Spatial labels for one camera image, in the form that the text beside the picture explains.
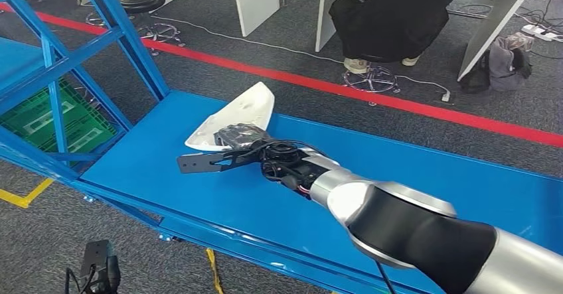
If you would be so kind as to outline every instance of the chair base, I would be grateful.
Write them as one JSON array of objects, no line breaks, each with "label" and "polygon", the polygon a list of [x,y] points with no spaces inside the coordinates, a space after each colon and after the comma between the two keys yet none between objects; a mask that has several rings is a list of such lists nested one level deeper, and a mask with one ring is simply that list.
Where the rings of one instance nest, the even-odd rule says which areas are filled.
[{"label": "chair base", "polygon": [[[167,23],[155,23],[142,26],[137,29],[137,32],[141,35],[141,38],[150,38],[155,42],[168,42],[169,40],[175,40],[178,46],[185,46],[182,40],[177,36],[180,31],[176,29],[174,25]],[[160,54],[154,48],[151,48],[151,55],[157,56]]]},{"label": "chair base", "polygon": [[356,90],[368,93],[383,93],[393,90],[394,93],[401,91],[397,84],[397,77],[386,68],[374,66],[372,63],[368,66],[368,72],[365,74],[353,74],[346,71],[343,74],[344,86],[352,87]]},{"label": "chair base", "polygon": [[95,11],[90,12],[88,15],[86,15],[86,23],[95,27],[102,27],[105,25],[102,17],[98,14],[98,12]]}]

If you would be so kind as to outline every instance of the white cable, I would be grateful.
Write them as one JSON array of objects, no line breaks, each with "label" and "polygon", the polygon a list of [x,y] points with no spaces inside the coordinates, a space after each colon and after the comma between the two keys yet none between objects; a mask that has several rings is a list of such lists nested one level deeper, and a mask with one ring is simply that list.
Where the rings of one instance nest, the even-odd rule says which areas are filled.
[{"label": "white cable", "polygon": [[[282,47],[282,46],[270,45],[270,44],[266,44],[266,43],[262,43],[262,42],[255,42],[255,41],[253,41],[253,40],[246,40],[246,39],[240,38],[240,37],[231,37],[231,36],[228,36],[228,35],[224,35],[224,34],[212,32],[212,31],[210,31],[208,28],[206,28],[206,27],[204,27],[204,26],[196,25],[196,24],[190,23],[190,22],[188,22],[188,21],[182,21],[182,20],[176,20],[176,19],[168,19],[167,17],[157,17],[157,16],[155,16],[155,15],[152,15],[151,17],[153,17],[153,18],[155,18],[155,19],[165,20],[165,21],[175,21],[175,22],[180,22],[180,23],[188,24],[188,25],[190,25],[190,26],[192,26],[192,27],[197,27],[198,29],[205,30],[207,33],[209,33],[209,34],[211,34],[211,35],[216,35],[216,36],[218,36],[218,37],[225,37],[225,38],[230,38],[230,39],[232,39],[232,40],[241,40],[241,41],[243,41],[243,42],[248,42],[248,43],[252,43],[252,44],[258,44],[258,45],[262,45],[262,46],[268,46],[268,47],[273,47],[273,48],[279,48],[279,49],[287,50],[287,51],[293,52],[293,53],[308,55],[308,56],[310,56],[310,57],[318,58],[318,59],[320,59],[320,60],[330,60],[331,62],[335,62],[335,63],[338,63],[338,64],[344,64],[344,62],[341,62],[341,61],[339,61],[339,60],[335,60],[335,59],[327,58],[327,57],[316,56],[316,55],[313,55],[313,54],[309,54],[309,53],[306,53],[306,52],[302,52],[302,51],[300,51],[300,50],[292,50],[292,49],[290,49],[290,48],[286,48],[286,47]],[[410,78],[410,77],[408,77],[408,76],[396,76],[396,77],[406,78],[406,79],[411,80],[411,81],[413,81],[413,82],[415,82],[415,83],[431,84],[431,85],[435,85],[435,86],[437,86],[437,87],[440,87],[441,89],[445,90],[445,94],[444,94],[444,96],[442,97],[442,100],[443,100],[444,102],[448,102],[448,101],[449,101],[449,96],[450,96],[451,92],[450,92],[447,88],[443,87],[443,86],[440,85],[440,84],[436,84],[436,83],[433,83],[433,82],[423,82],[423,81],[420,81],[420,80],[414,80],[414,79],[412,79],[412,78]]]},{"label": "white cable", "polygon": [[155,15],[152,15],[151,17],[153,17],[153,18],[155,18],[155,19],[166,20],[166,21],[175,21],[175,22],[185,23],[185,24],[191,25],[192,27],[197,27],[198,29],[205,30],[207,33],[212,34],[212,35],[216,35],[216,36],[218,36],[218,37],[225,37],[225,38],[230,38],[230,39],[232,39],[232,40],[241,40],[241,41],[247,42],[247,43],[258,44],[258,45],[268,46],[268,47],[273,47],[273,48],[279,48],[279,49],[282,49],[282,50],[287,50],[287,51],[289,51],[289,52],[298,53],[298,54],[303,54],[303,55],[307,55],[307,56],[310,56],[310,57],[318,58],[319,60],[330,60],[331,62],[334,62],[334,63],[344,64],[344,62],[341,62],[341,61],[339,61],[339,60],[335,60],[335,59],[328,58],[328,57],[322,57],[322,56],[317,56],[317,55],[309,54],[309,53],[307,53],[307,52],[302,52],[302,51],[300,51],[300,50],[292,50],[292,49],[287,48],[287,47],[282,47],[282,46],[277,46],[277,45],[270,45],[270,44],[266,44],[266,43],[262,43],[262,42],[255,42],[255,41],[253,41],[253,40],[246,40],[246,39],[240,38],[240,37],[230,37],[230,36],[228,36],[228,35],[224,35],[224,34],[220,34],[220,33],[215,33],[215,32],[210,31],[210,30],[207,29],[206,27],[203,27],[203,26],[201,26],[201,25],[196,25],[196,24],[190,23],[190,22],[188,22],[188,21],[182,21],[182,20],[176,20],[176,19],[168,19],[168,18],[166,18],[166,17],[157,17],[157,16],[155,16]]},{"label": "white cable", "polygon": [[536,26],[539,25],[539,26],[540,26],[542,29],[544,29],[544,30],[547,29],[547,27],[546,27],[545,25],[538,24],[537,21],[536,21],[536,22],[533,22],[533,21],[529,20],[527,17],[524,17],[524,16],[522,16],[522,15],[520,15],[520,14],[518,14],[518,13],[514,13],[514,15],[516,15],[517,17],[521,18],[522,20],[524,20],[524,21],[526,21],[526,22],[528,22],[528,23],[530,23],[530,24],[533,24],[533,25],[536,25]]},{"label": "white cable", "polygon": [[421,83],[421,84],[430,84],[430,85],[435,85],[437,87],[440,87],[441,89],[445,90],[445,94],[442,96],[442,101],[443,102],[449,102],[449,97],[451,92],[445,88],[444,86],[438,84],[438,83],[434,83],[434,82],[423,82],[421,80],[415,80],[413,78],[410,78],[408,76],[403,76],[403,75],[395,75],[395,77],[402,77],[402,78],[406,78],[407,80],[410,80],[411,82],[415,82],[415,83]]}]

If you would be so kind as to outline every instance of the red floor line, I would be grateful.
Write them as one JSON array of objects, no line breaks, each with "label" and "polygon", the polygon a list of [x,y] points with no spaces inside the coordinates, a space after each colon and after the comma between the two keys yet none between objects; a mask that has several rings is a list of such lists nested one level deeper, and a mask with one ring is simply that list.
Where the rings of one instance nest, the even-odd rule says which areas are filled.
[{"label": "red floor line", "polygon": [[[5,11],[11,11],[6,4],[2,4],[2,3],[0,3],[0,9]],[[63,19],[60,17],[54,17],[52,15],[41,13],[41,12],[37,12],[37,15],[39,16],[39,18],[41,18],[43,21],[47,23],[51,23],[61,27],[67,27],[70,29],[75,29],[77,31],[82,31],[95,35],[102,34],[103,32],[106,31],[101,27],[94,27],[86,23],[80,23],[68,19]],[[444,121],[450,121],[452,123],[458,123],[460,125],[466,125],[469,127],[492,131],[494,133],[500,133],[511,137],[521,138],[527,141],[534,141],[537,143],[543,143],[555,147],[563,147],[563,135],[557,133],[550,133],[547,131],[523,127],[511,123],[506,123],[504,121],[497,121],[486,117],[471,115],[469,113],[447,110],[436,106],[420,104],[416,102],[411,102],[410,100],[402,100],[400,98],[394,98],[382,94],[371,94],[371,93],[361,92],[358,90],[354,90],[352,88],[343,87],[330,82],[317,80],[305,76],[300,76],[288,72],[282,72],[279,70],[272,70],[260,66],[244,64],[241,62],[237,62],[235,60],[230,60],[227,58],[222,58],[219,56],[210,55],[203,52],[197,52],[195,50],[178,47],[172,44],[159,43],[159,42],[154,42],[152,40],[143,40],[143,43],[145,46],[152,47],[163,52],[168,52],[185,58],[206,62],[209,64],[221,66],[224,68],[229,68],[232,70],[237,70],[239,72],[245,72],[245,73],[269,78],[272,80],[279,80],[282,82],[287,82],[294,85],[312,88],[314,90],[320,90],[322,92],[332,93],[340,96],[345,96],[348,98],[354,98],[366,102],[374,102],[390,108],[404,110],[411,113],[416,113],[419,115],[424,115],[427,117],[432,117]]]}]

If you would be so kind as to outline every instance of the white plastic part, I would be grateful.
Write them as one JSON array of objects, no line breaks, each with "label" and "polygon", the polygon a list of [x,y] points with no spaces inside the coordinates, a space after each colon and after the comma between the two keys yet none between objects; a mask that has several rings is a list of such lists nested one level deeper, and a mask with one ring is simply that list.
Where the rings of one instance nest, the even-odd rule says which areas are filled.
[{"label": "white plastic part", "polygon": [[201,151],[231,149],[230,146],[216,145],[214,134],[237,123],[253,124],[266,130],[274,110],[274,100],[270,89],[264,83],[258,82],[223,109],[209,116],[186,140],[185,145]]},{"label": "white plastic part", "polygon": [[528,24],[522,28],[522,32],[537,36],[545,32],[545,30],[535,25]]}]

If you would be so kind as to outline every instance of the power strip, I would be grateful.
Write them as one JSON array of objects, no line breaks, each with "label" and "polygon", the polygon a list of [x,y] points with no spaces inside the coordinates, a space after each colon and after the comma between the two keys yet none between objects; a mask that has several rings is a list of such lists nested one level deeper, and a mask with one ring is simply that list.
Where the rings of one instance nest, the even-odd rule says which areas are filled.
[{"label": "power strip", "polygon": [[522,32],[528,33],[529,35],[533,35],[534,37],[537,37],[542,40],[547,40],[547,41],[556,40],[558,42],[561,41],[560,40],[561,35],[557,35],[553,32],[546,33],[546,30],[532,24],[525,25],[522,28]]}]

